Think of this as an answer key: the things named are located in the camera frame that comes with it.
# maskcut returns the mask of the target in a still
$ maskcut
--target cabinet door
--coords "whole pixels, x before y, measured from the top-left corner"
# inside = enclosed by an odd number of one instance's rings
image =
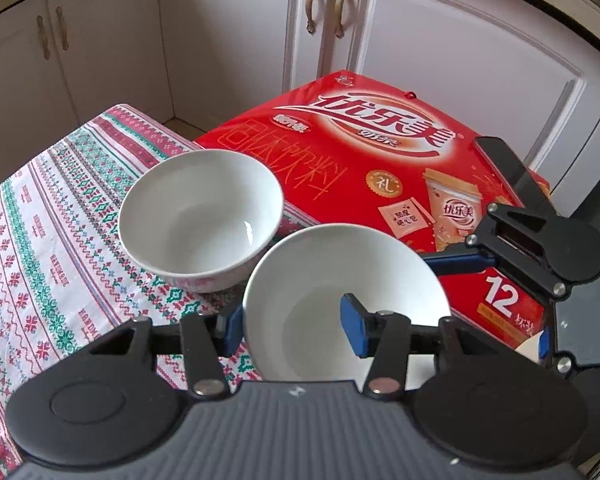
[[[176,117],[203,130],[318,76],[324,0],[160,0]]]
[[[346,0],[331,70],[414,91],[556,186],[600,118],[600,53],[522,0]]]
[[[0,183],[77,127],[45,0],[25,0],[0,14]]]
[[[551,193],[551,200],[563,215],[571,215],[600,180],[600,121],[587,145]]]
[[[48,5],[81,122],[118,103],[157,121],[173,117],[158,0],[48,0]]]

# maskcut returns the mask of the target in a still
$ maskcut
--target bowl rim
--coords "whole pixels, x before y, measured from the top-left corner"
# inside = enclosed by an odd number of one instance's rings
[[[217,152],[220,152],[223,155],[230,154],[229,156],[239,156],[239,157],[243,157],[243,158],[248,158],[250,161],[256,162],[257,164],[261,165],[267,172],[269,172],[271,174],[271,176],[273,177],[273,180],[277,184],[275,189],[280,194],[280,203],[281,203],[280,212],[278,214],[278,221],[274,224],[272,231],[270,233],[268,233],[266,237],[264,237],[264,240],[262,241],[261,244],[252,247],[252,250],[249,252],[249,254],[247,254],[246,256],[244,256],[243,258],[238,260],[237,262],[234,262],[228,266],[219,267],[218,269],[205,270],[204,272],[169,272],[169,271],[166,271],[163,269],[159,269],[158,267],[149,265],[145,262],[142,262],[140,260],[140,258],[136,257],[124,243],[124,240],[122,237],[122,229],[120,228],[120,225],[121,225],[120,218],[122,217],[122,209],[124,208],[126,200],[128,199],[129,195],[131,195],[131,192],[133,191],[134,187],[138,184],[138,182],[140,182],[144,177],[149,175],[156,168],[159,168],[161,165],[167,164],[168,162],[177,160],[181,156],[193,156],[193,155],[200,156],[200,154],[202,154],[202,153],[217,153]],[[190,152],[178,153],[177,155],[173,155],[173,156],[170,156],[169,158],[166,158],[162,162],[156,164],[154,167],[149,168],[148,171],[143,173],[140,176],[140,178],[138,178],[138,180],[136,180],[131,185],[131,187],[129,188],[129,191],[126,192],[126,195],[125,195],[124,199],[122,200],[122,204],[120,205],[120,209],[118,211],[118,239],[120,241],[120,245],[122,246],[123,251],[125,251],[125,253],[129,256],[129,258],[131,260],[133,260],[136,263],[136,265],[142,267],[144,270],[148,270],[152,274],[167,276],[168,278],[172,278],[174,280],[209,278],[211,276],[217,276],[218,274],[223,274],[225,272],[229,272],[230,270],[237,269],[237,267],[240,267],[242,264],[245,264],[246,262],[248,262],[249,260],[251,260],[252,258],[257,256],[257,254],[261,250],[263,250],[264,247],[266,247],[267,244],[271,241],[271,239],[275,236],[276,232],[278,232],[278,229],[280,228],[280,222],[282,222],[282,215],[283,215],[284,209],[285,209],[285,195],[284,195],[282,186],[280,185],[280,181],[278,180],[276,175],[273,173],[273,171],[271,171],[264,163],[262,163],[257,158],[255,158],[251,155],[247,155],[247,154],[241,153],[241,152],[234,152],[232,150],[222,150],[219,148],[209,148],[209,149],[202,148],[201,150],[191,150]]]
[[[282,247],[287,241],[289,240],[293,240],[296,237],[299,237],[301,235],[306,235],[309,232],[313,232],[313,231],[317,231],[317,230],[321,230],[321,229],[325,229],[325,228],[342,228],[342,227],[346,227],[346,228],[354,228],[357,230],[363,230],[363,231],[372,231],[375,234],[379,234],[379,235],[383,235],[387,238],[390,238],[391,240],[394,240],[395,242],[398,242],[401,245],[404,245],[405,248],[407,248],[410,251],[413,251],[414,253],[416,253],[413,249],[411,249],[407,244],[403,243],[400,241],[399,238],[395,238],[393,236],[391,236],[388,233],[385,233],[384,231],[381,231],[379,229],[375,229],[373,227],[369,227],[369,226],[365,226],[365,225],[360,225],[360,224],[351,224],[351,223],[347,223],[347,222],[332,222],[332,223],[325,223],[325,224],[317,224],[317,225],[312,225],[309,227],[305,227],[303,229],[300,229],[294,233],[291,233],[289,236],[282,238],[282,240],[280,240],[278,243],[276,243],[272,248],[269,249],[269,251],[267,251],[267,253],[260,259],[260,261],[256,264],[255,268],[251,271],[251,275],[249,276],[249,280],[247,281],[247,285],[244,289],[244,292],[242,294],[242,310],[243,310],[243,314],[242,314],[242,331],[244,333],[244,343],[247,347],[247,350],[249,352],[249,356],[251,357],[251,363],[253,364],[253,367],[255,368],[255,370],[260,373],[260,371],[258,370],[258,364],[256,362],[256,358],[254,358],[253,356],[253,351],[251,350],[251,345],[250,345],[250,338],[249,338],[249,333],[248,333],[248,327],[247,327],[247,316],[248,316],[248,312],[249,312],[249,308],[247,306],[247,299],[249,297],[249,293],[251,291],[251,288],[253,287],[253,280],[254,277],[257,275],[258,271],[260,270],[260,267],[264,265],[265,261],[267,260],[267,258],[269,256],[271,256],[274,251],[279,250],[280,247]],[[427,266],[427,268],[429,269],[430,273],[432,274],[432,276],[434,276],[436,279],[438,279],[438,277],[435,275],[435,273],[433,272],[433,270],[431,270],[431,268],[429,266]],[[448,296],[445,292],[444,287],[442,286],[442,283],[440,283],[440,288],[443,291],[443,295],[446,299],[446,306],[449,310],[449,316],[451,316],[451,304],[449,303],[448,300]]]

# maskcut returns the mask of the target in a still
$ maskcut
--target red box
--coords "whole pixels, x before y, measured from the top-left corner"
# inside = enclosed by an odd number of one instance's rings
[[[476,136],[413,92],[342,71],[254,108],[198,143],[266,164],[299,224],[362,224],[424,253],[462,241],[488,203],[520,204],[473,147]],[[542,307],[497,270],[440,281],[456,315],[510,346],[541,329]]]

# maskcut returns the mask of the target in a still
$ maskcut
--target cabinet handle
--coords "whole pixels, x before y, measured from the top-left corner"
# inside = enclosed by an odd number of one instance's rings
[[[336,38],[344,38],[344,30],[342,28],[342,6],[344,0],[336,0]]]
[[[62,7],[56,7],[56,16],[58,17],[58,25],[60,25],[60,38],[62,39],[62,50],[69,48],[69,42],[66,40],[66,21],[62,13]]]
[[[304,12],[306,12],[306,31],[309,34],[315,32],[315,22],[313,18],[314,0],[304,1]]]
[[[49,59],[51,51],[49,50],[49,38],[46,35],[45,21],[42,19],[42,16],[38,16],[36,22],[38,23],[38,38],[40,38],[40,44],[42,45],[42,53],[45,59]]]

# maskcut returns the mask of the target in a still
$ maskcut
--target white ceramic bowl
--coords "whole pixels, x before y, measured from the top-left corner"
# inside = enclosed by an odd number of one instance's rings
[[[413,324],[449,316],[429,266],[400,240],[352,224],[323,224],[281,240],[260,260],[244,293],[244,331],[256,370],[273,381],[356,380],[359,359],[340,325],[340,298],[353,292],[370,312],[393,310]],[[410,356],[407,388],[433,376],[432,356]]]
[[[212,292],[245,280],[276,233],[284,199],[262,163],[228,150],[168,158],[120,208],[129,257],[170,285]]]

